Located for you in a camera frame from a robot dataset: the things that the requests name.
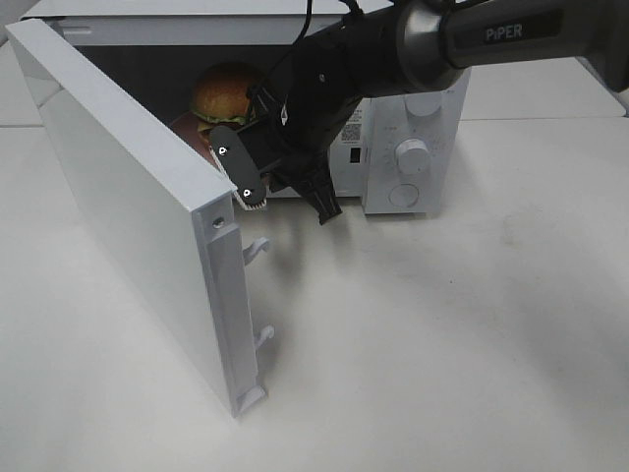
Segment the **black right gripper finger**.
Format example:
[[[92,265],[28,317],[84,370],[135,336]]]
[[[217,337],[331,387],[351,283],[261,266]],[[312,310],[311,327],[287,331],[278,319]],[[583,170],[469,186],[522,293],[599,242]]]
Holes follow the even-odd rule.
[[[328,153],[300,155],[274,170],[274,179],[292,188],[315,209],[320,225],[342,212],[332,181]]]

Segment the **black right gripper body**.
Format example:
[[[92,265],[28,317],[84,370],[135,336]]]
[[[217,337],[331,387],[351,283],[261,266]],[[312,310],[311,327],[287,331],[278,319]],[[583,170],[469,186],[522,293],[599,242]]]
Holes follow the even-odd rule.
[[[247,88],[240,140],[240,190],[261,192],[269,177],[273,192],[332,192],[329,148],[363,97],[350,88],[294,83],[279,100],[261,83]]]

